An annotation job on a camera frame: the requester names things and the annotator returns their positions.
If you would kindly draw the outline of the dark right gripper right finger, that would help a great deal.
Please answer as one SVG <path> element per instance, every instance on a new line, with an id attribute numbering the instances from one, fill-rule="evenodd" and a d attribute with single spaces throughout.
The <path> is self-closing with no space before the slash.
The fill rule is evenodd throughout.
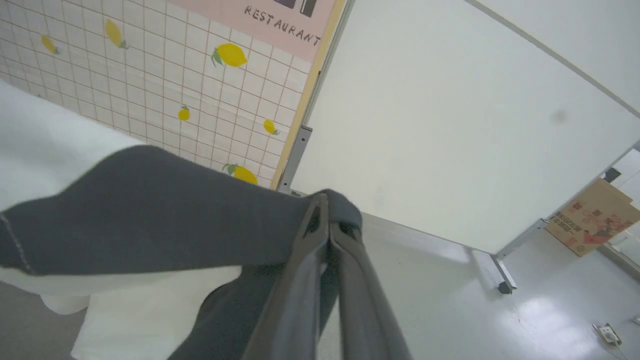
<path id="1" fill-rule="evenodd" d="M 411 360 L 409 347 L 362 241 L 345 223 L 330 225 L 338 258 L 344 360 Z"/>

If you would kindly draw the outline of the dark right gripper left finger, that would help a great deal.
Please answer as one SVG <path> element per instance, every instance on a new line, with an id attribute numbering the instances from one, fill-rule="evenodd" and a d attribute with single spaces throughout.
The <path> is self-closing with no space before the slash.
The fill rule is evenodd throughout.
<path id="1" fill-rule="evenodd" d="M 329 239 L 329 200 L 313 197 L 292 251 L 247 342 L 244 360 L 315 360 L 322 264 Z"/>

